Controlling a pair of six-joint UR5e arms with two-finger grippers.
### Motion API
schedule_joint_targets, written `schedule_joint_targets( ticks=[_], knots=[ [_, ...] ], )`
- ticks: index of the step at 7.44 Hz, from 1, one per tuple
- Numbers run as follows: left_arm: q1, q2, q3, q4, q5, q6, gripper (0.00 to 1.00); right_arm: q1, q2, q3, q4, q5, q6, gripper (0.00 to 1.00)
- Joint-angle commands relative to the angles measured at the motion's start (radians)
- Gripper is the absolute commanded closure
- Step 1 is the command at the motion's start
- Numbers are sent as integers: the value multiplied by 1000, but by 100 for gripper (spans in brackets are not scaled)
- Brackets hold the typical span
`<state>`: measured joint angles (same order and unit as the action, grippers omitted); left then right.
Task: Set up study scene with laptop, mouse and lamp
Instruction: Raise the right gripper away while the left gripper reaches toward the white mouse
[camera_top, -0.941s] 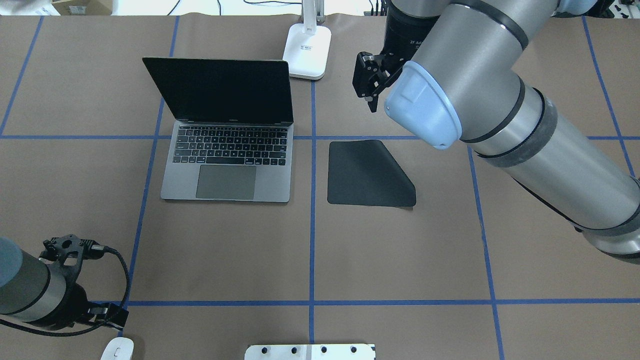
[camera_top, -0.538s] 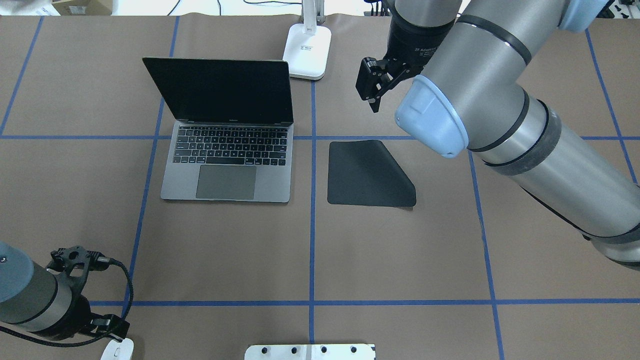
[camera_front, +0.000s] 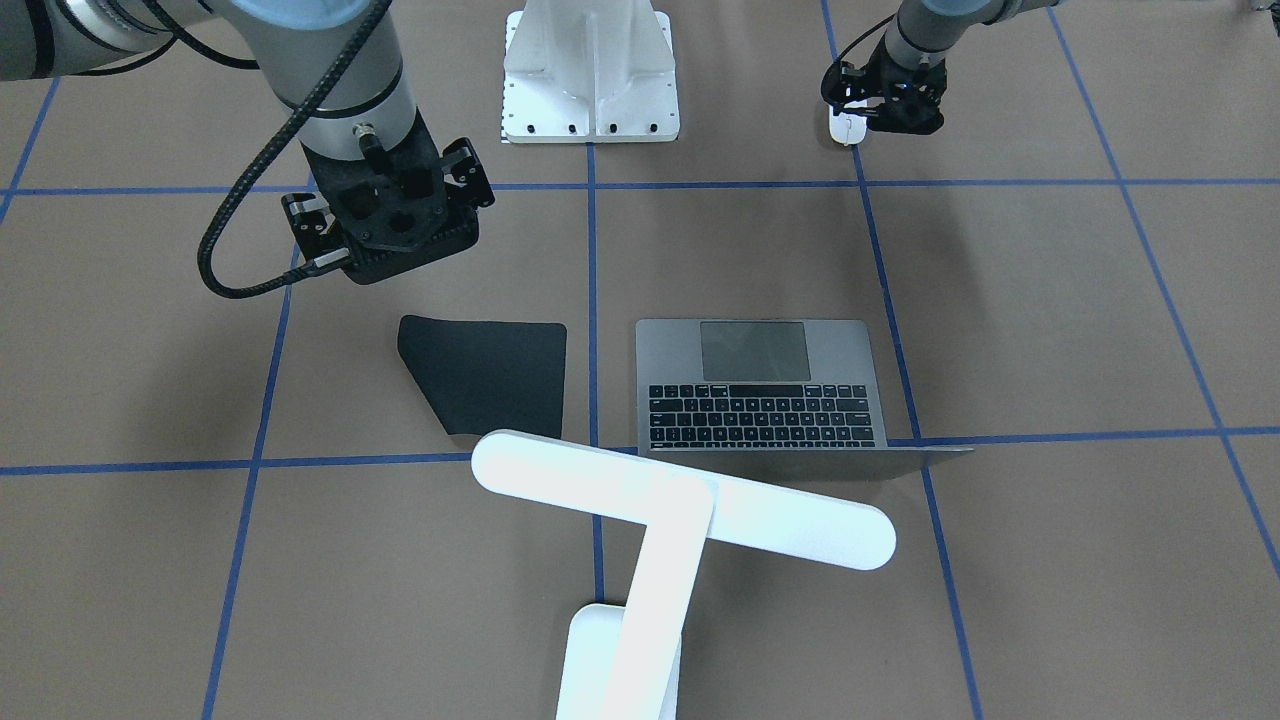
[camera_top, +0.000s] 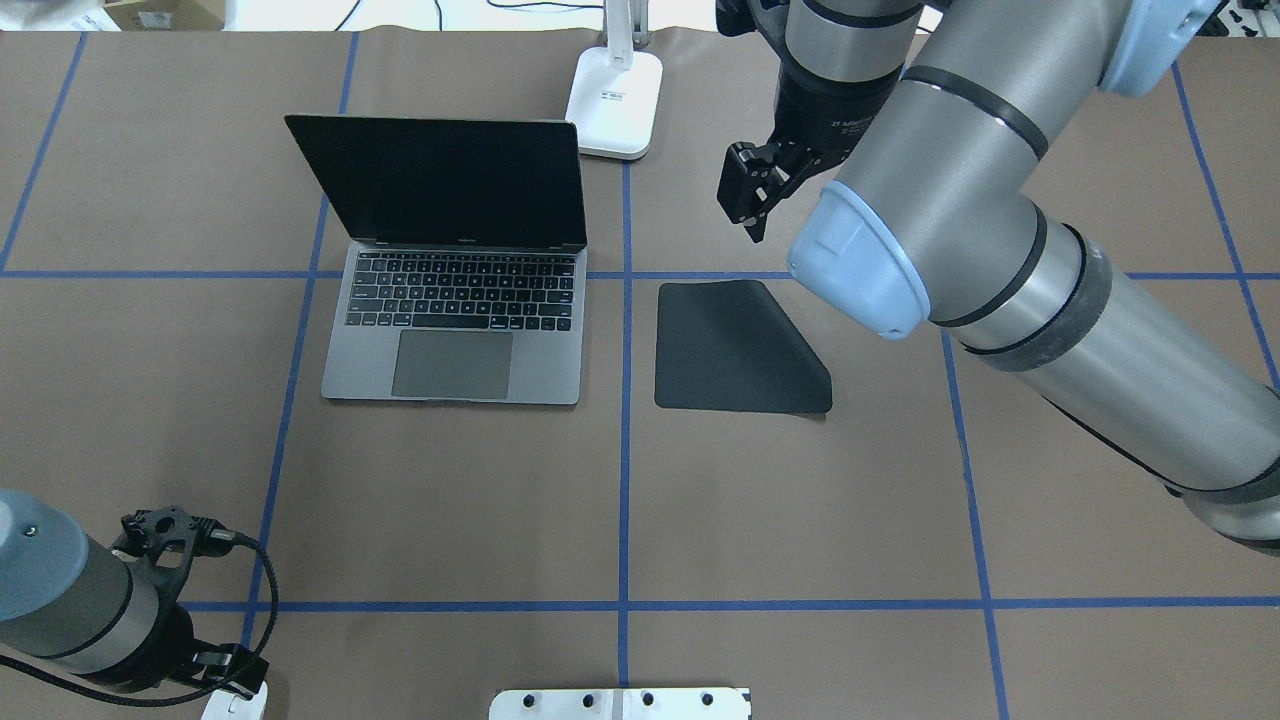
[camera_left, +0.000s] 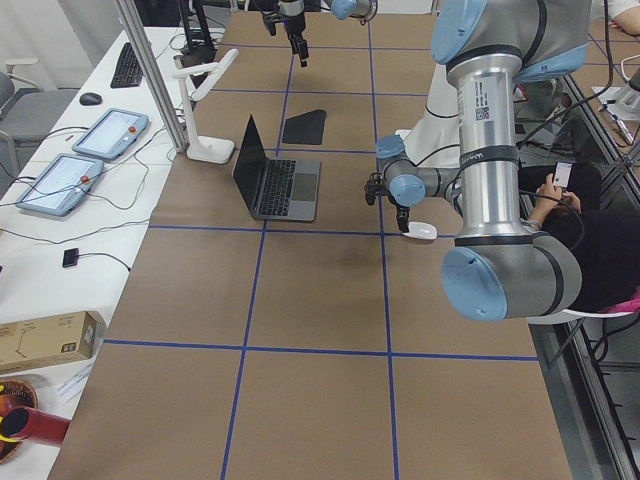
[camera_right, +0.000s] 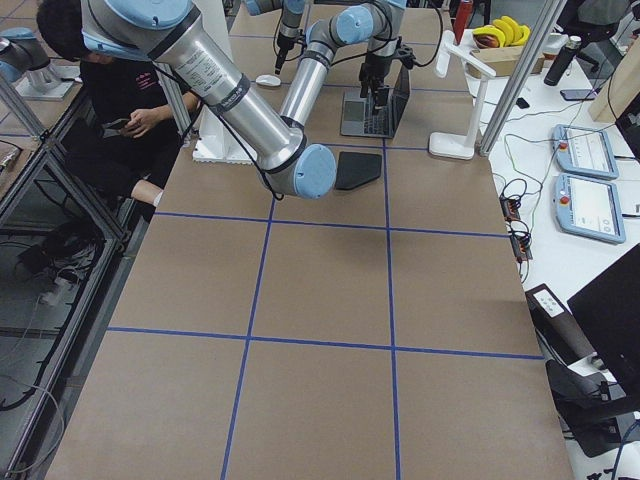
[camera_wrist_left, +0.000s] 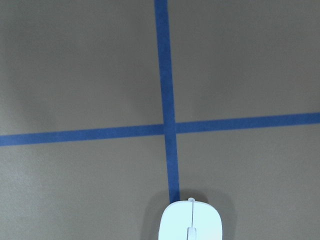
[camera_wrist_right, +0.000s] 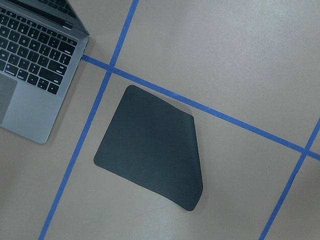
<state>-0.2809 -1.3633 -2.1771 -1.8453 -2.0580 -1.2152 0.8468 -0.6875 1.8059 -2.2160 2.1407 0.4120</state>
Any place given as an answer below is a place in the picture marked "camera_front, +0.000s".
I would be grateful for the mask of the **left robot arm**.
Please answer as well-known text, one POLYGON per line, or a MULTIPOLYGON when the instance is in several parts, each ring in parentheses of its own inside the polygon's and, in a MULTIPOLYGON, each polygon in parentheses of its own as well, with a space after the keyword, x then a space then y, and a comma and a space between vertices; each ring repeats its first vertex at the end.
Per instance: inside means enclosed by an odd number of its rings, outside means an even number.
POLYGON ((996 26, 1056 1, 901 1, 896 13, 855 38, 820 82, 831 118, 867 131, 928 136, 941 129, 946 58, 974 26, 996 26))

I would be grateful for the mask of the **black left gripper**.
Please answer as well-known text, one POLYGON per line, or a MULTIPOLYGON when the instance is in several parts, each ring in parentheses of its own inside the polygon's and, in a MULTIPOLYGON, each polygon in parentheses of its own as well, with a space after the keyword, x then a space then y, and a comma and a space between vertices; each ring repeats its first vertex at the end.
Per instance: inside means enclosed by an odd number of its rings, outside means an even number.
POLYGON ((940 104, 946 88, 943 59, 918 55, 901 65, 881 40, 864 67, 833 61, 822 79, 822 99, 835 117, 864 118, 869 131, 923 136, 945 124, 940 104))

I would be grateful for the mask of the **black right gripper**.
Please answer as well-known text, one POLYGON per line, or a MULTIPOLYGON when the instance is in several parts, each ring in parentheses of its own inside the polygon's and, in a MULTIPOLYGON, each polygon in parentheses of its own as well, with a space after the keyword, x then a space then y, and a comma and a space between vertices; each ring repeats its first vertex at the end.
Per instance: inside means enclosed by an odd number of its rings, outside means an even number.
POLYGON ((370 123, 353 136, 353 160, 307 150, 316 192, 282 197, 306 277, 340 270, 372 284, 479 241, 477 213, 495 195, 470 138, 438 150, 421 117, 396 145, 370 123))

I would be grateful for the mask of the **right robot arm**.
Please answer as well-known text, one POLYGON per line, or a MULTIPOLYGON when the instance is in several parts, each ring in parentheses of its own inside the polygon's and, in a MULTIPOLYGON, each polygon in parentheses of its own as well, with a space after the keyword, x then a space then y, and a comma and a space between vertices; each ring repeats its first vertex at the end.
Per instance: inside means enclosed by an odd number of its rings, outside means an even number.
POLYGON ((439 149, 407 79, 387 1, 5 1, 5 81, 114 76, 184 45, 219 65, 257 70, 285 122, 234 181, 197 250, 205 286, 251 299, 343 272, 358 284, 471 249, 494 204, 472 143, 439 149), (282 206, 303 256, 269 281, 234 287, 212 255, 236 210, 291 145, 315 191, 282 206))

